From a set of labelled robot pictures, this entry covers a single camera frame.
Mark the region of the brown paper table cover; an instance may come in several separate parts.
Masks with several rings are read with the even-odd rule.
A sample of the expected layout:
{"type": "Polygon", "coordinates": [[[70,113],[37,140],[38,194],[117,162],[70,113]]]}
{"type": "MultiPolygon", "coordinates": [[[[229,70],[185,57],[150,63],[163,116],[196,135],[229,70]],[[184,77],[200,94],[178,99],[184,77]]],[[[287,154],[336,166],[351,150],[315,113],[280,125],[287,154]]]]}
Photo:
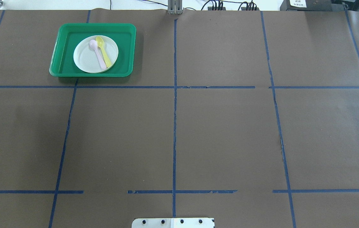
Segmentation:
{"type": "Polygon", "coordinates": [[[359,12],[0,11],[0,228],[359,228],[359,12]],[[54,77],[129,23],[126,77],[54,77]]]}

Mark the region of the yellow plastic spoon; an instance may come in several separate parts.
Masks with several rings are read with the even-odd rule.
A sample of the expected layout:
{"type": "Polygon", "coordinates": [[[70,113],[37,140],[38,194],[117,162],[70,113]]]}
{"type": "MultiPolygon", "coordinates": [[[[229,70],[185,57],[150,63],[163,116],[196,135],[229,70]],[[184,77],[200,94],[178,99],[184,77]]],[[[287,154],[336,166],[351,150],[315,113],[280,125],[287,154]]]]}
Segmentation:
{"type": "Polygon", "coordinates": [[[96,37],[96,42],[98,44],[98,47],[100,48],[101,52],[102,52],[102,55],[103,55],[103,59],[104,59],[104,62],[106,64],[106,67],[109,68],[112,66],[112,63],[110,61],[110,58],[106,52],[106,49],[105,49],[105,43],[104,43],[104,40],[101,36],[97,36],[96,37]]]}

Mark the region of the black mini computer box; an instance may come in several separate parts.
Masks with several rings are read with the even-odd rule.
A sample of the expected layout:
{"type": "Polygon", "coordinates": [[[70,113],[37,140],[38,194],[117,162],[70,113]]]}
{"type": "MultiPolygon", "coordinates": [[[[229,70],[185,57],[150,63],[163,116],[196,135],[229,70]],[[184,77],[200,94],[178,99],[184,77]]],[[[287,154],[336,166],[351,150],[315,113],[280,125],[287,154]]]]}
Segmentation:
{"type": "Polygon", "coordinates": [[[331,0],[283,0],[280,11],[332,11],[331,0]]]}

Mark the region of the green plastic tray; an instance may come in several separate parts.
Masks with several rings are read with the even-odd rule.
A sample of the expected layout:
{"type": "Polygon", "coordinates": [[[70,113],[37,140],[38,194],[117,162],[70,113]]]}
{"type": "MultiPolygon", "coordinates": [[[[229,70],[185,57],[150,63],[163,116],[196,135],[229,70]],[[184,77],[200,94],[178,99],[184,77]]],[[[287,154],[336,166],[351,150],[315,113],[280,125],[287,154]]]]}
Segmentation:
{"type": "Polygon", "coordinates": [[[130,23],[67,23],[59,28],[49,72],[54,77],[127,77],[133,72],[136,28],[130,23]],[[103,35],[119,48],[113,67],[103,73],[86,73],[74,63],[76,46],[85,38],[103,35]]]}

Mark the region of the white round plate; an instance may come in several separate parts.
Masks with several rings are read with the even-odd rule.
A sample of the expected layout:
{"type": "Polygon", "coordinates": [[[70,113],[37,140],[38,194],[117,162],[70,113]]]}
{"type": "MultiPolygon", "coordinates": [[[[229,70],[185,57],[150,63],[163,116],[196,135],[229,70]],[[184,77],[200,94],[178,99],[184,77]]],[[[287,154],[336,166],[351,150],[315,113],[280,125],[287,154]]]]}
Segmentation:
{"type": "MultiPolygon", "coordinates": [[[[101,57],[103,58],[102,52],[99,47],[98,50],[101,57]]],[[[119,56],[119,48],[117,46],[117,43],[112,38],[103,35],[94,35],[85,38],[76,46],[73,53],[73,60],[75,65],[80,70],[86,73],[103,73],[113,67],[113,65],[117,62],[118,56],[119,56]],[[103,38],[106,52],[112,63],[112,66],[107,68],[106,70],[102,70],[100,68],[95,52],[89,46],[90,40],[91,39],[95,40],[97,36],[101,36],[103,38]]]]}

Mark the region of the pink plastic spoon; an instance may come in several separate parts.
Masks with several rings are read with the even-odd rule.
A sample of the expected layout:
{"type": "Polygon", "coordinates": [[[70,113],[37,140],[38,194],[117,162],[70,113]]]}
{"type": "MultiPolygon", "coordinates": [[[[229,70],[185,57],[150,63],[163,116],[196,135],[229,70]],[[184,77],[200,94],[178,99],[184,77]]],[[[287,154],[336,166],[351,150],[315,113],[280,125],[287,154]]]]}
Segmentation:
{"type": "Polygon", "coordinates": [[[106,70],[107,69],[107,65],[106,63],[104,62],[104,59],[101,57],[100,53],[99,53],[99,50],[98,50],[98,44],[96,42],[96,40],[94,39],[91,39],[90,42],[89,42],[89,46],[92,50],[94,50],[95,52],[95,55],[97,57],[97,61],[100,65],[100,68],[102,70],[106,70]]]}

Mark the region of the aluminium frame post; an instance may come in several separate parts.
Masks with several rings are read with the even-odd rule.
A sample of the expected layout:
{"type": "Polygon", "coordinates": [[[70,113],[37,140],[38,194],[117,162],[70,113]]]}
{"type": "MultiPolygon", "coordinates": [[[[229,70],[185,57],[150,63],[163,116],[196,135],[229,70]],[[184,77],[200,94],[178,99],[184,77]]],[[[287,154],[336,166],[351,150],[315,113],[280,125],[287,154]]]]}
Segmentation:
{"type": "Polygon", "coordinates": [[[183,7],[182,0],[168,0],[167,1],[167,12],[169,15],[178,15],[182,14],[184,7],[183,7]]]}

